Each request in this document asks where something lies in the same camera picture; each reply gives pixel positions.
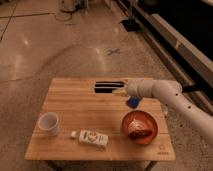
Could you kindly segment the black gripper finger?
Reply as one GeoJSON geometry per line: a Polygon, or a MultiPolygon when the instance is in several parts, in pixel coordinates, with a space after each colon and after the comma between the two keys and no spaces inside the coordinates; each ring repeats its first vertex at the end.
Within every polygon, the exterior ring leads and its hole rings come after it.
{"type": "Polygon", "coordinates": [[[95,85],[114,85],[114,86],[124,86],[124,82],[122,81],[97,81],[95,85]]]}
{"type": "Polygon", "coordinates": [[[95,93],[112,93],[114,90],[118,90],[121,87],[95,87],[95,93]]]}

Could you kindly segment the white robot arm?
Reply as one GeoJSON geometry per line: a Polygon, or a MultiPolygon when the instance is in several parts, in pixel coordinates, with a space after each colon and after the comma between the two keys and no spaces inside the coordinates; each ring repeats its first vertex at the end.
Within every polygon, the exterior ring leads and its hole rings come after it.
{"type": "Polygon", "coordinates": [[[191,103],[184,95],[181,84],[172,80],[132,78],[126,81],[97,81],[96,93],[127,96],[126,104],[134,109],[143,98],[158,99],[181,114],[195,130],[213,146],[213,117],[191,103]]]}

